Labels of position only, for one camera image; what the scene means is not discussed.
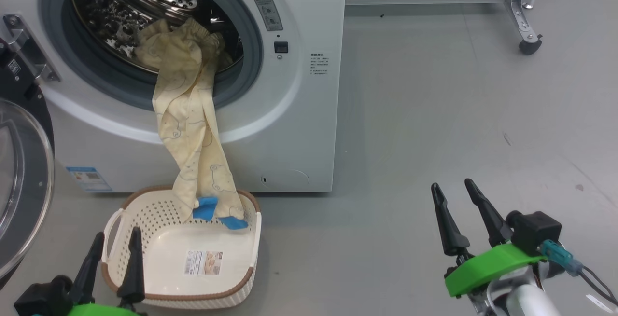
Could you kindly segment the black round glass washer door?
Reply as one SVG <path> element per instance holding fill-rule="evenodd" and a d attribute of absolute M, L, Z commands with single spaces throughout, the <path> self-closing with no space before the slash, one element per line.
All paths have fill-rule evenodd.
<path fill-rule="evenodd" d="M 41 85 L 55 70 L 20 15 L 0 20 L 0 290 L 40 231 L 55 184 L 55 138 Z"/>

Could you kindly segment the white front-load washing machine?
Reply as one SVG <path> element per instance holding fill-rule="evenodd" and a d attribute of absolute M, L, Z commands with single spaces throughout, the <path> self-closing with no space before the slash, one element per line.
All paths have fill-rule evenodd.
<path fill-rule="evenodd" d="M 234 182 L 250 192 L 328 192 L 345 0 L 274 0 L 267 31 L 253 0 L 0 0 L 20 15 L 55 70 L 41 85 L 60 169 L 95 168 L 113 192 L 171 184 L 178 166 L 157 133 L 157 70 L 137 34 L 193 18 L 225 40 L 215 76 L 219 138 Z"/>

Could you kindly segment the blue energy label sticker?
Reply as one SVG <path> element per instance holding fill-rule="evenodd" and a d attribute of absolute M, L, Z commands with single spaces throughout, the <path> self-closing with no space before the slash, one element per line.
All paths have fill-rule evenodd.
<path fill-rule="evenodd" d="M 95 168 L 90 167 L 66 167 L 71 177 L 86 192 L 107 193 L 113 192 L 111 186 Z"/>

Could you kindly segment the cream bear-print pants blue cuffs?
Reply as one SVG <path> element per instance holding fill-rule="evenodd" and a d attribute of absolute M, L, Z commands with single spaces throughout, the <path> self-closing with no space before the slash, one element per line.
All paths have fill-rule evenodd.
<path fill-rule="evenodd" d="M 192 18 L 179 27 L 159 19 L 139 31 L 135 54 L 157 70 L 152 106 L 159 138 L 179 167 L 173 192 L 180 220 L 247 228 L 213 101 L 215 74 L 232 63 L 223 36 Z"/>

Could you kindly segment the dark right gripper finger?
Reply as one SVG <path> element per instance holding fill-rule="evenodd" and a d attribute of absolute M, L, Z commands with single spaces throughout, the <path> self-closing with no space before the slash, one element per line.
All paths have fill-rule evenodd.
<path fill-rule="evenodd" d="M 435 216 L 444 254 L 451 257 L 468 257 L 469 252 L 467 248 L 470 246 L 469 240 L 459 231 L 448 209 L 446 196 L 439 184 L 433 183 L 431 185 L 431 195 L 434 201 Z"/>
<path fill-rule="evenodd" d="M 488 242 L 490 246 L 496 247 L 499 244 L 505 244 L 510 241 L 513 231 L 476 183 L 472 179 L 465 179 L 465 187 L 470 199 L 481 214 L 489 235 Z"/>

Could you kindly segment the grey warning label sticker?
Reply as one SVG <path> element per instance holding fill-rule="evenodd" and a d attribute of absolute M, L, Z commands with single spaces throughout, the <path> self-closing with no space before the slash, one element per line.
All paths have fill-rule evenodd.
<path fill-rule="evenodd" d="M 267 31 L 282 31 L 284 30 L 280 13 L 276 8 L 274 0 L 253 0 L 256 4 L 261 19 L 265 24 Z"/>

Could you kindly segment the cream perforated basket brown rim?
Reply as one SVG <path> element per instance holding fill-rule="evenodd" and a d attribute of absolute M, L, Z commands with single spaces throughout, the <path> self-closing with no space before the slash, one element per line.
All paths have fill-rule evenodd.
<path fill-rule="evenodd" d="M 102 277 L 117 292 L 130 257 L 132 229 L 142 234 L 144 303 L 168 309 L 228 309 L 253 288 L 261 235 L 261 210 L 251 193 L 239 191 L 249 226 L 232 231 L 218 220 L 182 223 L 170 185 L 133 193 L 108 220 Z M 184 275 L 188 250 L 222 251 L 220 275 Z"/>

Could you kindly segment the basket product label sticker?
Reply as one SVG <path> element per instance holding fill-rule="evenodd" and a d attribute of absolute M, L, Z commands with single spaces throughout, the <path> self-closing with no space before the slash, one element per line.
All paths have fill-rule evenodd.
<path fill-rule="evenodd" d="M 185 256 L 184 275 L 220 275 L 224 253 L 222 251 L 188 250 Z"/>

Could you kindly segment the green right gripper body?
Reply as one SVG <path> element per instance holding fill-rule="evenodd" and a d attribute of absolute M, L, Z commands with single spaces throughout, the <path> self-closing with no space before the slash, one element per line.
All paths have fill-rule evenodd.
<path fill-rule="evenodd" d="M 528 255 L 511 243 L 501 244 L 463 262 L 445 278 L 445 285 L 455 298 L 538 261 L 547 261 L 547 257 Z"/>

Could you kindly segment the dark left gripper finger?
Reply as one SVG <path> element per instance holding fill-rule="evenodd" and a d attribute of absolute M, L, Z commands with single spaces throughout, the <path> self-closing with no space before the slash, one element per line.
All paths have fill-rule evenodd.
<path fill-rule="evenodd" d="M 95 235 L 90 250 L 73 281 L 73 286 L 70 290 L 70 299 L 75 305 L 95 302 L 92 293 L 97 277 L 98 264 L 101 261 L 101 255 L 104 249 L 104 239 L 105 236 L 102 231 Z"/>
<path fill-rule="evenodd" d="M 133 306 L 145 299 L 145 277 L 143 267 L 142 234 L 134 227 L 128 244 L 130 257 L 122 285 L 117 290 L 121 306 Z"/>

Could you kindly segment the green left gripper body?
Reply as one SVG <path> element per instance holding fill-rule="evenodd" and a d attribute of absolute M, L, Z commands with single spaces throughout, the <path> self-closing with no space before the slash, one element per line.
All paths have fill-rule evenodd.
<path fill-rule="evenodd" d="M 148 313 L 138 312 L 132 303 L 118 306 L 84 303 L 74 306 L 66 316 L 148 316 Z"/>

